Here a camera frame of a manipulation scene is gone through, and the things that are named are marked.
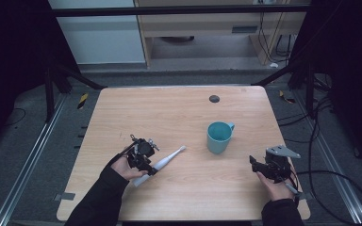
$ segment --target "table top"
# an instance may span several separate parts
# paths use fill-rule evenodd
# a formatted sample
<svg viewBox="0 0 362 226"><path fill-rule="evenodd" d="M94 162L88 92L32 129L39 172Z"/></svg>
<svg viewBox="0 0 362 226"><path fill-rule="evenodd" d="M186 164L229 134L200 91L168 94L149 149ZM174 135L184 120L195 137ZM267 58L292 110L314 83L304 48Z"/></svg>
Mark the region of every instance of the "table top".
<svg viewBox="0 0 362 226"><path fill-rule="evenodd" d="M211 103L217 95L220 101ZM235 124L221 154L206 147L213 121ZM119 220L255 220L269 200L249 163L264 162L265 149L284 144L266 90L249 86L143 87L103 89L67 184L72 201L62 200L66 220L105 164L132 143L151 138L160 148L154 165L181 146L187 149L139 187L123 194ZM299 211L309 218L306 201Z"/></svg>

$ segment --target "black metal pole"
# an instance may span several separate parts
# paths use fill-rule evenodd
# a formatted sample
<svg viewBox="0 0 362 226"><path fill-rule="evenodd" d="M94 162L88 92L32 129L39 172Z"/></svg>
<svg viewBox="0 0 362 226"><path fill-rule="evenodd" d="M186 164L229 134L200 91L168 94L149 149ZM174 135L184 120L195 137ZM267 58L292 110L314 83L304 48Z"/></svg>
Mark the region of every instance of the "black metal pole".
<svg viewBox="0 0 362 226"><path fill-rule="evenodd" d="M71 69L68 69L66 67L64 67L63 65L58 64L57 68L59 71L66 73L68 75L70 75L71 77L77 79L78 81L86 84L87 86L93 88L93 89L104 89L107 88L107 86L101 86L97 83L94 83L92 81L90 81L90 79L87 79L86 77L82 76L82 74L76 73L74 71L72 71Z"/></svg>
<svg viewBox="0 0 362 226"><path fill-rule="evenodd" d="M324 8L310 4L291 5L230 5L230 6L178 6L142 8L61 8L52 10L30 10L28 13L54 14L56 17L162 15L162 14L208 14L208 13L259 13L302 12Z"/></svg>
<svg viewBox="0 0 362 226"><path fill-rule="evenodd" d="M54 107L54 92L53 92L53 86L52 86L52 77L51 77L51 72L50 69L47 68L45 75L44 75L44 80L45 80L45 94L46 94L46 120L45 122L49 122L52 119L52 116L54 115L55 112L55 107Z"/></svg>
<svg viewBox="0 0 362 226"><path fill-rule="evenodd" d="M314 101L314 66L312 62L308 62L306 77L306 110L311 119L314 119L313 101Z"/></svg>

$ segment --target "metal rail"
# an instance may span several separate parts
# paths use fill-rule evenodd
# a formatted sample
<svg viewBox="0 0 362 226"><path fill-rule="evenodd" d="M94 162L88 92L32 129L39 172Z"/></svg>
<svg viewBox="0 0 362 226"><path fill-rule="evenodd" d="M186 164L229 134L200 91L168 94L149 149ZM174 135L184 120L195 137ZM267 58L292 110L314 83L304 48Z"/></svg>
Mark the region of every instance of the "metal rail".
<svg viewBox="0 0 362 226"><path fill-rule="evenodd" d="M0 226L5 226L8 224L11 214L13 213L13 210L16 207L17 202L20 200L23 191L25 190L25 186L27 185L27 182L41 156L43 148L45 147L45 144L49 136L51 135L53 128L55 127L55 124L58 120L58 116L66 100L66 97L67 97L66 94L60 94L55 114L53 115L52 119L43 126L40 136L38 137L30 155L25 161L22 171L17 177L16 182L14 183L13 187L11 188L11 191L9 192L7 198L5 199L5 202L1 206Z"/></svg>
<svg viewBox="0 0 362 226"><path fill-rule="evenodd" d="M299 91L293 91L293 93L297 97L296 100L298 101L300 108L303 110L303 112L305 112L304 98L299 94ZM306 118L306 121L309 124L310 128L314 130L313 121L309 118ZM340 167L336 158L332 154L321 132L319 132L318 138L314 141L314 143L319 148L322 159L324 160L327 168L331 171L345 175L343 169ZM362 223L362 204L361 201L358 199L356 193L354 192L354 188L348 181L343 180L340 177L334 176L333 178L339 194L342 200L345 202L345 205L348 208L352 219L355 223Z"/></svg>

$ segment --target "teal mug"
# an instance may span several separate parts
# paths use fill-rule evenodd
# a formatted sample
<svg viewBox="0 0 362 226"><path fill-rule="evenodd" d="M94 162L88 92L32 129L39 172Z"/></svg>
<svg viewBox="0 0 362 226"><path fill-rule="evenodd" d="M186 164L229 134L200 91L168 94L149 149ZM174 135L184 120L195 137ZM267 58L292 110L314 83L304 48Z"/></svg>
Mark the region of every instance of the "teal mug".
<svg viewBox="0 0 362 226"><path fill-rule="evenodd" d="M227 148L233 134L235 124L216 121L207 127L207 148L212 153L222 153Z"/></svg>

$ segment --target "black cable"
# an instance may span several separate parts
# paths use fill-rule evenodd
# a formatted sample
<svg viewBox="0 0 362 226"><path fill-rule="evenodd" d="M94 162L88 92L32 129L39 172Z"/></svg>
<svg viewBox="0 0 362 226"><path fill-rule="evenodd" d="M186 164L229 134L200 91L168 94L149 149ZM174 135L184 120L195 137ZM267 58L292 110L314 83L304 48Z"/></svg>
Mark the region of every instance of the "black cable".
<svg viewBox="0 0 362 226"><path fill-rule="evenodd" d="M25 118L26 113L25 113L24 109L22 109L22 108L14 108L14 110L23 111L23 116L19 120L15 121L15 122L8 123L8 124L5 124L4 126L11 126L11 125L17 124L18 122L22 121Z"/></svg>
<svg viewBox="0 0 362 226"><path fill-rule="evenodd" d="M318 199L318 196L317 196L316 191L315 191L314 186L313 186L312 174L313 173L320 173L320 172L327 172L327 173L332 173L332 174L341 176L344 179L348 180L352 185L354 185L362 193L362 188L357 183L355 183L352 179L348 178L347 176L344 176L344 175L336 173L336 172L328 171L328 170L312 170L311 169L311 155L312 155L312 146L313 146L313 141L314 141L314 135L315 135L316 128L319 126L319 118L318 118L318 116L319 116L319 111L315 111L315 115L314 115L314 122L315 123L314 123L313 132L312 132L311 137L310 137L310 143L309 143L309 148L308 148L308 171L299 172L298 174L302 174L302 173L307 173L308 174L310 189L312 191L313 197L316 199L316 201L319 203L319 205L328 214L330 214L333 218L336 218L340 222L348 224L348 225L362 225L362 223L354 223L354 222L350 222L350 221L347 221L347 220L345 220L343 218L338 217L336 214L334 214L332 211L330 211L328 208L326 208L326 206Z"/></svg>
<svg viewBox="0 0 362 226"><path fill-rule="evenodd" d="M291 36L292 35L289 35L289 38L288 38L288 47L287 47L287 50L286 51L280 51L278 50L278 47L280 45L280 42L283 38L283 35L280 35L280 37L278 38L278 42L277 42L277 45L275 46L275 53L279 56L279 57L289 57L289 54L290 54L290 44L291 44Z"/></svg>
<svg viewBox="0 0 362 226"><path fill-rule="evenodd" d="M302 174L313 174L313 173L322 173L322 174L334 174L336 176L339 176L339 177L342 177L343 179L349 181L349 183L351 183L362 195L362 188L354 181L352 180L351 178L343 175L343 174L340 174L340 173L337 173L337 172L334 172L334 171L330 171L330 170L311 170L311 171L302 171L302 172L298 172L297 174L298 175L302 175ZM339 218L338 216L336 216L334 213L332 213L329 209L327 209L325 207L325 205L319 201L319 199L317 198L317 194L315 193L315 191L313 190L312 188L312 194L314 196L314 198L317 200L317 202L319 203L319 205L324 208L324 210L330 214L331 216L333 216L334 218L336 218L337 220L343 222L343 223L346 223L346 224L349 224L349 225L362 225L362 223L353 223L353 222L349 222L349 221L346 221L342 218Z"/></svg>
<svg viewBox="0 0 362 226"><path fill-rule="evenodd" d="M321 81L316 75L314 75L314 80L316 82L315 87L322 91L330 91L331 87L328 85L328 80L325 76L325 82Z"/></svg>
<svg viewBox="0 0 362 226"><path fill-rule="evenodd" d="M267 43L266 35L264 34L263 21L264 21L264 12L260 12L260 27L259 27L259 30L258 30L258 42L260 44L261 49L264 51L264 54L266 55L267 60L269 62L272 62L272 63L279 63L279 62L285 61L284 59L278 60L278 59L274 59L272 57L272 53L271 53L269 45ZM278 29L279 24L280 24L280 20L278 20L278 23L277 23L277 26L275 27L275 30ZM260 39L261 34L263 35L263 40L264 40L264 42L266 44L267 50L264 48L264 46L263 46L263 44L261 42L261 39Z"/></svg>
<svg viewBox="0 0 362 226"><path fill-rule="evenodd" d="M287 120L287 119L291 119L291 118L294 118L294 117L297 117L297 116L301 116L303 115L303 113L299 113L299 114L296 114L296 115L293 115L293 116L286 116L284 118L281 118L281 119L277 119L278 121L282 121L282 120Z"/></svg>
<svg viewBox="0 0 362 226"><path fill-rule="evenodd" d="M299 192L299 180L298 180L298 177L296 176L296 174L295 174L294 171L292 171L291 173L292 173L293 176L295 177L296 183L295 183L294 180L292 180L292 178L291 178L290 176L289 176L289 180L290 180L290 182L292 183L293 188L295 188L295 190ZM295 195L294 202L295 202L295 204L296 204L296 207L299 206L299 200L300 200L300 199L299 199L299 196Z"/></svg>
<svg viewBox="0 0 362 226"><path fill-rule="evenodd" d="M325 104L327 100L329 101L330 99L329 99L328 97L325 97L323 100L321 100L321 101L323 101L323 102L320 101L319 104L317 105L317 107L314 109L314 111L318 111L318 112L319 112L319 111L322 111L322 110L324 110L325 108L327 108L327 107L329 107L329 106L332 106L332 105L326 105L326 106L321 107L321 105ZM296 123L296 122L298 122L298 121L306 118L307 116L309 116L309 114L305 114L302 118L298 119L297 121L291 121L291 122L288 122L288 123L285 123L285 124L281 124L281 125L279 125L279 126L292 125L292 124L294 124L294 123ZM319 126L319 129L317 129L316 131L317 131L317 134L314 136L314 139L316 139L316 138L319 136L319 134L320 134L320 126ZM301 141L301 140L293 140L293 139L288 139L288 138L284 138L284 140L285 140L285 141L290 141L290 142L295 142L295 143L310 143L310 142L311 142L311 140Z"/></svg>

